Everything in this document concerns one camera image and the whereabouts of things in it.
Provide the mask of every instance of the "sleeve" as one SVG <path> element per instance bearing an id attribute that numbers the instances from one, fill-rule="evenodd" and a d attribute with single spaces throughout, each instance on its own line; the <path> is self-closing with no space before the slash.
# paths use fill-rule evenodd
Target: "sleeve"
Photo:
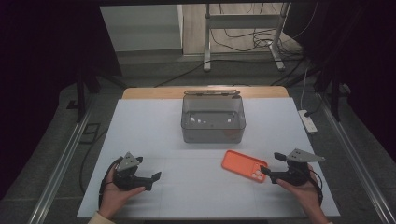
<path id="1" fill-rule="evenodd" d="M 102 217 L 99 213 L 95 212 L 88 224 L 115 224 L 114 222 Z"/>

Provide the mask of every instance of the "orange object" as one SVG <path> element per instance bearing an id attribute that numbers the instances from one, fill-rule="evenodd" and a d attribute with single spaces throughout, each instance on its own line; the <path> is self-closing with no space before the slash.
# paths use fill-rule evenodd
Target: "orange object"
<path id="1" fill-rule="evenodd" d="M 221 163 L 222 168 L 253 179 L 257 182 L 263 182 L 266 175 L 261 172 L 260 166 L 268 167 L 267 162 L 249 157 L 242 153 L 227 150 Z"/>

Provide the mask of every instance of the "power strip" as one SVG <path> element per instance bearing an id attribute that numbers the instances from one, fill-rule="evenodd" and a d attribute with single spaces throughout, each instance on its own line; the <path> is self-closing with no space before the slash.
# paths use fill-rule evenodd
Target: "power strip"
<path id="1" fill-rule="evenodd" d="M 318 129 L 314 124 L 314 121 L 310 117 L 305 116 L 306 110 L 299 110 L 298 114 L 300 115 L 301 121 L 303 122 L 303 125 L 308 133 L 317 133 Z"/>

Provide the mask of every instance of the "human hand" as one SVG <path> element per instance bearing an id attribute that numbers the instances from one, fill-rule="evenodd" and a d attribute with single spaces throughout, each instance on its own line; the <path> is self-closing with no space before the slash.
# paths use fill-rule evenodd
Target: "human hand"
<path id="1" fill-rule="evenodd" d="M 116 171 L 116 164 L 111 168 L 106 177 L 106 186 L 103 192 L 102 204 L 99 208 L 99 214 L 107 219 L 113 216 L 126 204 L 129 198 L 145 191 L 145 187 L 131 190 L 120 190 L 113 184 L 113 175 Z"/>
<path id="2" fill-rule="evenodd" d="M 308 168 L 310 171 L 313 171 L 312 166 L 309 164 Z M 310 172 L 310 175 L 311 178 L 318 183 L 315 174 Z M 296 197 L 312 223 L 329 223 L 329 220 L 324 216 L 320 208 L 317 190 L 311 182 L 307 181 L 301 186 L 294 186 L 284 180 L 277 179 L 276 183 L 282 188 L 290 191 Z"/>

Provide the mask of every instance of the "clear plastic container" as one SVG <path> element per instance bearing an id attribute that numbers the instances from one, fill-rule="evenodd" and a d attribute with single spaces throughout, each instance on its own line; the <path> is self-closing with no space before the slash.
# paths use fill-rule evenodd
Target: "clear plastic container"
<path id="1" fill-rule="evenodd" d="M 239 91 L 186 91 L 181 127 L 187 143 L 240 143 L 246 120 Z"/>

